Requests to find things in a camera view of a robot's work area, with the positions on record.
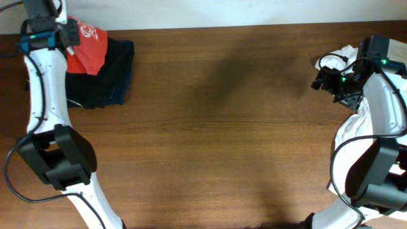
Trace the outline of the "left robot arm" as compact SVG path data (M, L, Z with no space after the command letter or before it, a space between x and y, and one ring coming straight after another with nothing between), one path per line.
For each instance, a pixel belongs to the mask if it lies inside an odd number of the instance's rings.
M80 44L65 1L23 1L19 49L29 73L27 135L15 146L35 175L67 197L89 228L124 228L97 179L92 145L75 131L66 97L67 55Z

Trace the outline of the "red soccer t-shirt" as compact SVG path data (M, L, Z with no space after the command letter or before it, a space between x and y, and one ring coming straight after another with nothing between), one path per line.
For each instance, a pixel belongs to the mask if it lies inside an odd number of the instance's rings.
M77 22L80 45L74 46L74 54L67 56L67 72L96 76L105 63L107 32L76 17L69 19Z

